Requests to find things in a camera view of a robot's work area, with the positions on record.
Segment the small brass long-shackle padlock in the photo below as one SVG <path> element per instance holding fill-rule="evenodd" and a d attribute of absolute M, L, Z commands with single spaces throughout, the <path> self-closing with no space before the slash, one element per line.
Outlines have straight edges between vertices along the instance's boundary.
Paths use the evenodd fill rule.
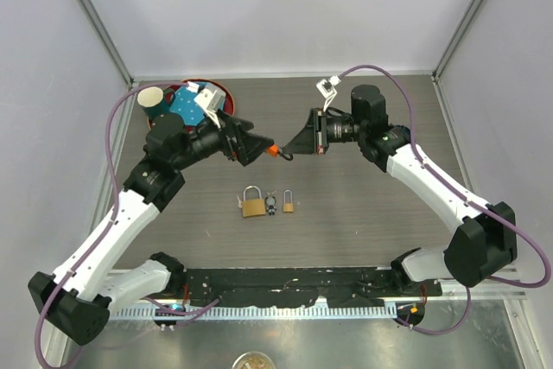
<path fill-rule="evenodd" d="M 283 212 L 293 213 L 295 211 L 295 205 L 293 201 L 293 192 L 289 189 L 283 191 Z"/>

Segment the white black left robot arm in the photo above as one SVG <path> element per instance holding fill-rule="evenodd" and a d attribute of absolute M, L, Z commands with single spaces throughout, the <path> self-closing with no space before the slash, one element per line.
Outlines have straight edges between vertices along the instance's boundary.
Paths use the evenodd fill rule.
<path fill-rule="evenodd" d="M 38 312 L 80 346 L 103 331 L 109 317 L 150 294 L 176 298 L 186 273 L 161 252 L 111 281 L 106 279 L 135 237 L 178 194 L 182 170 L 218 152 L 246 166 L 274 143 L 253 132 L 253 123 L 223 111 L 189 129 L 174 113 L 157 117 L 146 135 L 144 158 L 131 170 L 111 211 L 86 241 L 52 273 L 36 272 L 28 283 Z"/>

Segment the keys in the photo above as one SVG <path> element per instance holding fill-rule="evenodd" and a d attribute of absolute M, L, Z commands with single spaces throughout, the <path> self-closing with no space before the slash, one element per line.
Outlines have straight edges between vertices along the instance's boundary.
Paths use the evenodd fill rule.
<path fill-rule="evenodd" d="M 274 216 L 277 212 L 276 191 L 268 192 L 265 199 L 265 208 L 269 216 Z"/>

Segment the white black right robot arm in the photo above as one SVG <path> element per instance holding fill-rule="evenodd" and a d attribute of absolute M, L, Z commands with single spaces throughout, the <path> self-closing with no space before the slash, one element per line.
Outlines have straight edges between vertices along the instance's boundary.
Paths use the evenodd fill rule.
<path fill-rule="evenodd" d="M 445 249 L 415 248 L 392 261 L 391 287 L 407 296 L 423 281 L 450 278 L 472 288 L 511 264 L 518 255 L 513 210 L 472 194 L 412 147 L 410 131 L 390 124 L 385 97 L 376 86 L 351 91 L 351 110 L 311 109 L 285 153 L 322 156 L 332 143 L 356 143 L 363 157 L 399 180 L 425 202 L 451 231 Z"/>

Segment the large brass padlock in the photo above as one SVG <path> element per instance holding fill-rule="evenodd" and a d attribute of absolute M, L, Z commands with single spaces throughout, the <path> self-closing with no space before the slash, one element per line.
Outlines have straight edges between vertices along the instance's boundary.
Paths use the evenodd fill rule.
<path fill-rule="evenodd" d="M 237 196 L 238 208 L 244 219 L 265 216 L 266 207 L 262 191 L 255 185 L 247 186 L 242 196 Z"/>

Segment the orange black padlock with keys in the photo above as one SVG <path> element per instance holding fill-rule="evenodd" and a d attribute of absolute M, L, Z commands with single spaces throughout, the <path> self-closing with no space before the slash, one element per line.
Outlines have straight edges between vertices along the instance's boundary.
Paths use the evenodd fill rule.
<path fill-rule="evenodd" d="M 281 157 L 287 162 L 291 162 L 294 157 L 291 154 L 284 153 L 280 147 L 273 144 L 267 150 L 266 153 L 272 157 Z"/>

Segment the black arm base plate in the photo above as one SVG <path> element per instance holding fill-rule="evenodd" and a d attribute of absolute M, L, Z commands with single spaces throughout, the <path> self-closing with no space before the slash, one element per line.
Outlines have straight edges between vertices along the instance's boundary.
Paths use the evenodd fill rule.
<path fill-rule="evenodd" d="M 408 283 L 394 270 L 375 267 L 189 269 L 172 290 L 152 293 L 157 300 L 188 299 L 195 307 L 310 308 L 319 298 L 335 308 L 382 305 L 387 297 L 438 297 L 435 280 Z"/>

